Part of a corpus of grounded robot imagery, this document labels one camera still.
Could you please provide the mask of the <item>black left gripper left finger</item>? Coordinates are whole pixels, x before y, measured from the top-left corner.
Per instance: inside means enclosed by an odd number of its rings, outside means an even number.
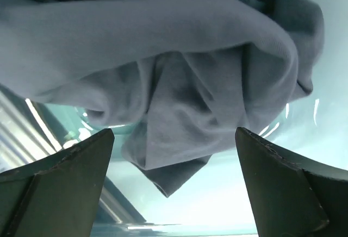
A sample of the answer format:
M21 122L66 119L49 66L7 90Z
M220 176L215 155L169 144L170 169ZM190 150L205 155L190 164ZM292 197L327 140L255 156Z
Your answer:
M114 134L1 173L1 236L90 236Z

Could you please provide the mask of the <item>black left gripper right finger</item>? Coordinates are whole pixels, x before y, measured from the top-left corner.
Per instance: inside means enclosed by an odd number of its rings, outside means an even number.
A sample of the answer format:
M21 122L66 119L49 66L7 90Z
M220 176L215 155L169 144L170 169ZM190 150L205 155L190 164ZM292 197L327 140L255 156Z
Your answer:
M235 132L259 236L347 236L347 171Z

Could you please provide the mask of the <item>grey t shirt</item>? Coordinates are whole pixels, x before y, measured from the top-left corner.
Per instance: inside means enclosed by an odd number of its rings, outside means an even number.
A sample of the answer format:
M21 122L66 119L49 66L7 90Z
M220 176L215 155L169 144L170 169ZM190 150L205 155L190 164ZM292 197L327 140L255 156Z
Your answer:
M313 91L311 0L1 0L1 84L133 124L122 146L165 196Z

